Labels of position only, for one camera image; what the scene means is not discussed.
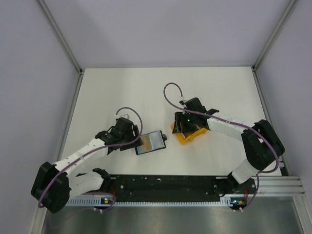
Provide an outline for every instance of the wire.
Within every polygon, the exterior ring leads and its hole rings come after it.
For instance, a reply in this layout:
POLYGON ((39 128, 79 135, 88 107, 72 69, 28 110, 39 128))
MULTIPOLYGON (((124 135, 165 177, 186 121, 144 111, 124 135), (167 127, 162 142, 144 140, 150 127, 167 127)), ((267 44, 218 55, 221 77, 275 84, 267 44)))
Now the wire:
POLYGON ((173 82, 170 82, 168 84, 165 85, 164 87, 164 90, 163 90, 163 93, 164 93, 164 97, 166 99, 166 101, 172 105, 173 107, 179 109, 179 110, 182 110, 182 111, 185 111, 185 112, 188 112, 188 113, 192 113, 192 114, 196 114, 196 115, 200 115, 200 116, 205 116, 205 117, 211 117, 211 118, 215 118, 215 119, 218 119, 222 122, 227 122, 229 124, 232 124, 232 125, 236 125, 236 126, 239 126, 239 127, 243 127, 243 128, 246 128, 248 130, 251 130, 253 131, 260 139, 263 140, 263 142, 268 146, 268 148, 272 151, 273 155, 274 155, 274 158, 275 158, 275 161, 276 161, 276 165, 275 167, 272 169, 272 170, 269 170, 269 171, 260 171, 258 172, 255 176, 257 177, 257 188, 255 190, 255 193, 253 194, 253 197, 250 199, 250 201, 248 202, 248 204, 242 209, 242 210, 245 210, 247 207, 249 207, 249 205, 253 202, 257 192, 258 192, 258 189, 259 189, 259 184, 260 184, 260 180, 259 180, 259 176, 258 174, 259 173, 272 173, 272 172, 275 172, 277 169, 278 169, 278 165, 279 165, 279 160, 278 160, 278 155, 276 154, 274 148, 272 147, 272 145, 258 132, 256 131, 255 129, 245 125, 245 124, 241 124, 241 123, 236 123, 236 122, 233 122, 233 121, 228 121, 226 119, 223 119, 223 118, 220 118, 220 117, 217 117, 217 116, 213 116, 213 115, 209 115, 209 114, 205 114, 205 113, 201 113, 201 112, 197 112, 197 111, 191 111, 191 110, 188 110, 188 109, 184 109, 184 108, 181 108, 177 105, 174 105, 172 102, 169 101, 169 99, 167 98, 166 96, 166 88, 169 86, 169 85, 175 85, 179 91, 180 91, 180 94, 181 94, 181 97, 183 97, 183 92, 182 92, 182 89, 180 88, 180 86, 176 83, 173 83, 173 82))
POLYGON ((86 195, 110 195, 110 196, 112 196, 113 197, 113 202, 110 204, 110 206, 108 206, 108 207, 105 207, 103 210, 102 209, 99 209, 99 208, 94 208, 94 207, 87 207, 87 208, 82 208, 82 209, 79 209, 78 211, 75 211, 75 212, 73 212, 72 214, 70 214, 69 216, 67 216, 61 223, 59 223, 58 225, 54 225, 54 224, 52 224, 52 218, 51 218, 51 216, 49 217, 49 225, 50 225, 50 227, 51 228, 53 228, 53 229, 57 229, 57 228, 59 228, 60 226, 62 226, 65 222, 67 222, 69 219, 71 219, 72 217, 74 217, 74 216, 76 216, 77 214, 79 214, 80 212, 82 212, 82 211, 86 211, 86 210, 99 210, 100 212, 101 212, 101 214, 103 213, 103 212, 106 212, 106 211, 108 211, 108 210, 110 210, 112 207, 113 207, 113 205, 115 204, 115 202, 116 202, 116 197, 115 197, 115 195, 113 195, 113 194, 110 194, 110 193, 85 193, 86 195))
POLYGON ((77 159, 76 159, 75 161, 73 161, 72 163, 68 164, 66 167, 64 167, 62 170, 60 170, 60 172, 57 173, 57 175, 50 181, 50 183, 48 184, 48 186, 47 186, 47 187, 45 188, 45 190, 43 191, 43 193, 42 193, 42 195, 41 195, 41 197, 40 197, 40 199, 39 199, 39 202, 38 202, 38 207, 39 207, 39 208, 43 208, 43 207, 44 207, 44 206, 41 205, 42 200, 43 200, 44 196, 46 195, 46 193, 48 192, 48 190, 50 189, 50 187, 52 186, 52 184, 54 183, 54 181, 57 179, 57 177, 58 177, 60 174, 62 174, 63 172, 65 172, 65 171, 66 171, 68 168, 70 168, 72 165, 74 165, 75 163, 77 163, 78 161, 80 161, 81 158, 84 158, 84 157, 88 156, 89 154, 92 154, 92 153, 94 153, 94 152, 96 152, 96 151, 98 151, 98 150, 105 149, 105 148, 108 148, 108 147, 120 147, 120 146, 124 146, 124 145, 130 145, 130 144, 136 142, 136 141, 141 137, 141 134, 142 134, 142 132, 143 132, 143 122, 142 122, 142 119, 141 119, 140 115, 139 115, 134 109, 132 109, 132 108, 130 108, 130 107, 122 107, 122 108, 118 109, 117 112, 116 112, 116 115, 118 115, 119 111, 121 111, 121 110, 123 110, 123 109, 131 110, 131 111, 133 111, 133 112, 137 115, 138 119, 140 120, 140 124, 141 124, 141 130, 140 130, 139 135, 138 135, 134 140, 132 140, 132 141, 130 141, 130 142, 127 142, 127 143, 113 144, 113 145, 104 145, 104 146, 98 147, 98 148, 96 148, 96 149, 93 149, 93 150, 91 150, 91 151, 85 153, 85 154, 82 155, 81 157, 77 158, 77 159))

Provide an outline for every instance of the gray wall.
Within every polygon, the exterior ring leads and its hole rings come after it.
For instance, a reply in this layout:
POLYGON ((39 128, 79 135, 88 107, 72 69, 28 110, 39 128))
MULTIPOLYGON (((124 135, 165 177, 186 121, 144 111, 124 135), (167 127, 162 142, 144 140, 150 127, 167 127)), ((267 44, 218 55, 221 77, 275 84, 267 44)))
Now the gray wall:
POLYGON ((301 0, 259 69, 264 94, 312 204, 312 1, 301 0))
POLYGON ((252 65, 289 0, 46 0, 83 68, 252 65))
POLYGON ((0 233, 23 234, 54 160, 77 74, 34 0, 0 4, 0 233))

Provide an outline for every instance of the purple cable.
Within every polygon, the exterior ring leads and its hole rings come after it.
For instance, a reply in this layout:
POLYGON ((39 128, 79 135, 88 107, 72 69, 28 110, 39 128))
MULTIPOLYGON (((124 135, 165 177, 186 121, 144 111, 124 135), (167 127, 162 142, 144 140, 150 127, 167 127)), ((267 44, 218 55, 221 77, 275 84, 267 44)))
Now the purple cable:
MULTIPOLYGON (((110 196, 112 196, 112 197, 114 198, 113 202, 111 203, 111 205, 110 205, 109 207, 103 209, 103 210, 102 210, 103 212, 110 210, 110 209, 113 207, 113 205, 115 204, 115 202, 116 202, 116 197, 115 197, 115 195, 110 194, 110 193, 102 193, 102 192, 101 192, 101 193, 85 193, 85 195, 110 195, 110 196)), ((53 228, 53 229, 57 229, 57 228, 59 228, 60 226, 62 226, 65 222, 67 222, 69 219, 71 219, 72 217, 74 217, 75 215, 77 215, 78 213, 80 213, 80 212, 82 212, 82 211, 94 210, 94 209, 100 210, 100 211, 101 211, 101 209, 98 209, 98 208, 91 208, 91 207, 82 208, 82 209, 80 209, 80 210, 78 210, 78 211, 76 211, 76 212, 73 212, 73 213, 70 214, 69 216, 67 216, 61 223, 59 223, 59 224, 56 225, 56 226, 52 224, 52 220, 51 220, 51 216, 50 216, 50 217, 49 217, 49 224, 50 224, 50 227, 53 228)))
MULTIPOLYGON (((168 99, 167 96, 166 96, 166 88, 167 88, 168 85, 170 85, 170 84, 173 84, 173 85, 175 85, 176 87, 178 87, 178 89, 179 89, 179 91, 180 91, 180 93, 181 93, 181 97, 183 96, 183 92, 182 92, 182 89, 180 88, 180 86, 179 86, 178 84, 176 84, 176 83, 170 82, 170 83, 168 83, 168 84, 165 85, 164 91, 163 91, 164 97, 165 97, 166 101, 167 101, 170 105, 172 105, 173 107, 175 107, 175 108, 177 108, 177 109, 179 109, 179 110, 185 111, 185 112, 192 113, 192 114, 215 118, 215 119, 218 119, 218 120, 220 120, 220 121, 222 121, 222 122, 228 122, 226 119, 223 119, 223 118, 220 118, 220 117, 217 117, 217 116, 213 116, 213 115, 209 115, 209 114, 204 114, 204 113, 197 112, 197 111, 191 111, 191 110, 183 109, 183 108, 181 108, 181 107, 179 107, 179 106, 177 106, 177 105, 174 105, 172 102, 169 101, 169 99, 168 99)), ((253 128, 251 128, 251 127, 245 125, 245 124, 236 123, 236 122, 232 122, 232 121, 229 121, 228 123, 229 123, 229 124, 232 124, 232 125, 240 126, 240 127, 243 127, 243 128, 246 128, 246 129, 248 129, 248 130, 253 131, 260 139, 263 140, 263 142, 264 142, 264 143, 269 147, 269 149, 272 151, 272 153, 273 153, 273 155, 274 155, 274 157, 275 157, 275 161, 276 161, 275 167, 274 167, 272 170, 269 170, 269 171, 260 171, 260 172, 258 172, 258 173, 272 173, 272 172, 275 172, 275 171, 278 169, 279 160, 278 160, 278 156, 277 156, 275 150, 273 149, 272 145, 271 145, 258 131, 256 131, 255 129, 253 129, 253 128)), ((258 192, 259 184, 260 184, 260 183, 259 183, 260 181, 259 181, 259 176, 258 176, 258 174, 256 174, 256 177, 257 177, 257 188, 256 188, 256 190, 255 190, 255 193, 253 194, 253 197, 250 199, 249 203, 248 203, 242 210, 245 210, 247 207, 249 207, 249 205, 252 203, 252 201, 254 200, 254 198, 255 198, 255 196, 256 196, 256 194, 257 194, 257 192, 258 192)))
POLYGON ((138 135, 134 140, 132 140, 132 141, 130 141, 130 142, 127 142, 127 143, 113 144, 113 145, 104 145, 104 146, 98 147, 98 148, 96 148, 96 149, 93 149, 93 150, 91 150, 91 151, 85 153, 85 154, 82 155, 81 157, 77 158, 77 159, 76 159, 75 161, 73 161, 72 163, 68 164, 68 165, 67 165, 66 167, 64 167, 59 173, 57 173, 57 175, 50 181, 50 183, 48 184, 48 186, 47 186, 47 187, 45 188, 45 190, 43 191, 43 193, 42 193, 42 195, 41 195, 41 197, 40 197, 40 199, 39 199, 39 202, 38 202, 38 207, 39 207, 39 208, 43 208, 43 207, 44 207, 44 206, 41 205, 42 200, 43 200, 44 196, 46 195, 46 193, 48 192, 49 188, 52 186, 52 184, 53 184, 54 181, 56 180, 56 178, 57 178, 60 174, 62 174, 63 172, 65 172, 68 168, 70 168, 72 165, 74 165, 75 163, 77 163, 78 161, 80 161, 82 157, 86 157, 86 156, 88 156, 89 154, 92 154, 92 153, 94 153, 94 152, 96 152, 96 151, 98 151, 98 150, 105 149, 105 148, 108 148, 108 147, 116 147, 116 146, 117 146, 117 147, 120 147, 120 146, 124 146, 124 145, 130 145, 130 144, 136 142, 136 141, 141 137, 141 134, 142 134, 142 131, 143 131, 143 122, 142 122, 142 119, 141 119, 140 115, 139 115, 134 109, 132 109, 132 108, 130 108, 130 107, 122 107, 122 108, 120 108, 119 110, 117 110, 116 115, 118 115, 118 112, 121 111, 121 110, 123 110, 123 109, 128 109, 128 110, 133 111, 133 112, 137 115, 137 117, 139 118, 140 124, 141 124, 141 130, 140 130, 139 135, 138 135))

